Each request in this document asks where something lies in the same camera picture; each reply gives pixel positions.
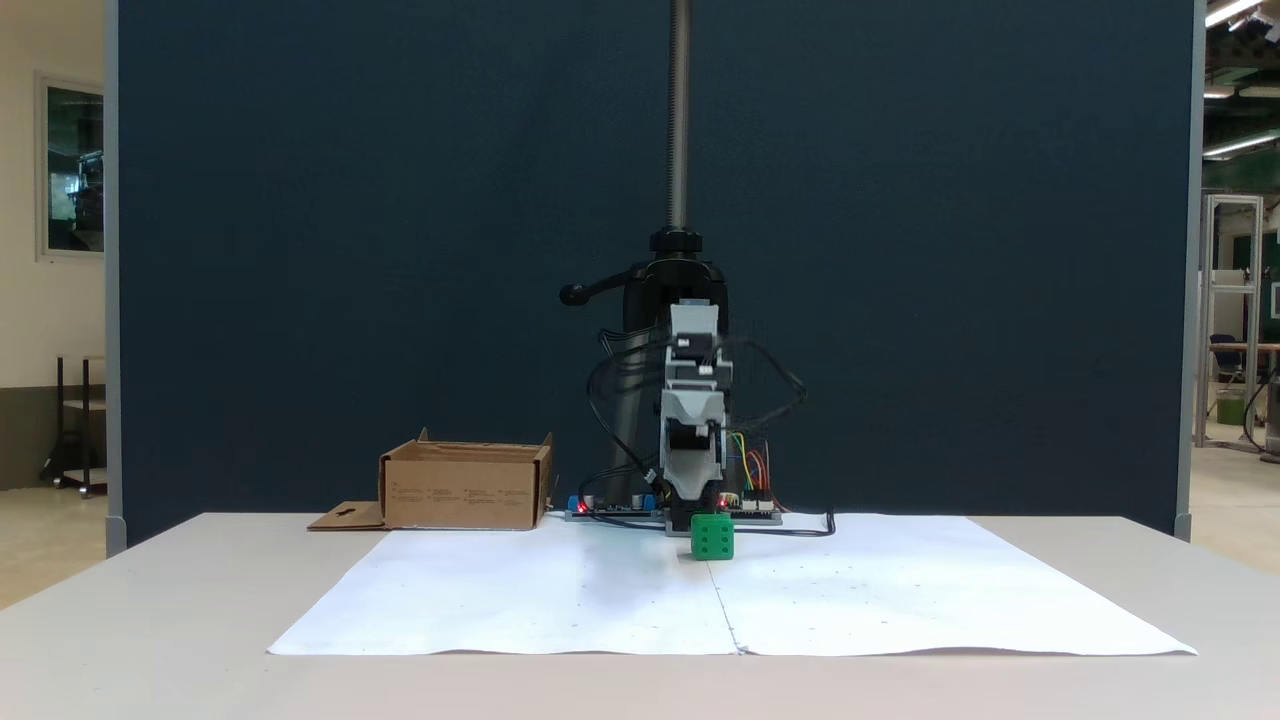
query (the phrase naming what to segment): cardboard box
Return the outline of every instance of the cardboard box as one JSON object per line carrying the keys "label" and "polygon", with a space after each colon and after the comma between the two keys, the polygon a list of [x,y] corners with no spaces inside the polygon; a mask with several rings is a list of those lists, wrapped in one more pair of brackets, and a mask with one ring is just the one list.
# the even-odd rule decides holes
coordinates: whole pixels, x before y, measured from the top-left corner
{"label": "cardboard box", "polygon": [[383,455],[378,502],[343,502],[312,530],[529,530],[547,510],[552,436],[543,445],[431,442],[426,430]]}

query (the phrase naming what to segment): window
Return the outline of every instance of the window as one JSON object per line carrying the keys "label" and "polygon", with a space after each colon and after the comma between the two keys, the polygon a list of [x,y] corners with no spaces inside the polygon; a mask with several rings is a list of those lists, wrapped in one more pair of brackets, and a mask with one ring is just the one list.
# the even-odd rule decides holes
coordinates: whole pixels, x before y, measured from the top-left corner
{"label": "window", "polygon": [[36,77],[36,256],[102,256],[102,88]]}

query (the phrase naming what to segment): green cube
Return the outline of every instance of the green cube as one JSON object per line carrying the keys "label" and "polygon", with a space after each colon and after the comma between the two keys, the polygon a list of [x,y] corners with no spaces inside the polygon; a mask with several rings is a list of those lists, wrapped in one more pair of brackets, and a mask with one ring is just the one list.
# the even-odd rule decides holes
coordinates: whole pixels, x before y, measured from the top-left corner
{"label": "green cube", "polygon": [[727,512],[694,515],[689,529],[694,560],[733,559],[733,519]]}

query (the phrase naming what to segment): white paper sheet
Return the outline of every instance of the white paper sheet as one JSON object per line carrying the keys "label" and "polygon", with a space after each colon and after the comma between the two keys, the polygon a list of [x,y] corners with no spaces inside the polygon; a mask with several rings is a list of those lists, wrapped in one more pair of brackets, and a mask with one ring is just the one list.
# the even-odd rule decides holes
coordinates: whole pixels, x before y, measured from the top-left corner
{"label": "white paper sheet", "polygon": [[1193,652],[964,518],[837,523],[828,538],[739,534],[724,562],[556,516],[527,533],[393,532],[270,652]]}
{"label": "white paper sheet", "polygon": [[707,565],[672,539],[559,518],[530,532],[392,532],[270,652],[735,652]]}
{"label": "white paper sheet", "polygon": [[1194,652],[965,518],[837,515],[831,537],[735,541],[710,571],[744,652]]}

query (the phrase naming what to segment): ceiling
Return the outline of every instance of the ceiling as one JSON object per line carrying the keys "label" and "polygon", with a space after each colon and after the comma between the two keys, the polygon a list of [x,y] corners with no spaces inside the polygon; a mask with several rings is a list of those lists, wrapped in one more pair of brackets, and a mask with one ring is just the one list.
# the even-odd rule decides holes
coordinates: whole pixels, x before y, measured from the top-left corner
{"label": "ceiling", "polygon": [[[1210,3],[1210,9],[1222,4]],[[1266,137],[1272,131],[1276,138],[1206,160],[1206,188],[1280,192],[1280,97],[1240,95],[1257,92],[1260,86],[1280,92],[1280,45],[1267,40],[1272,32],[1267,20],[1280,18],[1280,0],[1267,0],[1253,12],[1253,19],[1242,17],[1206,31],[1204,85],[1229,88],[1233,95],[1204,99],[1204,149]]]}

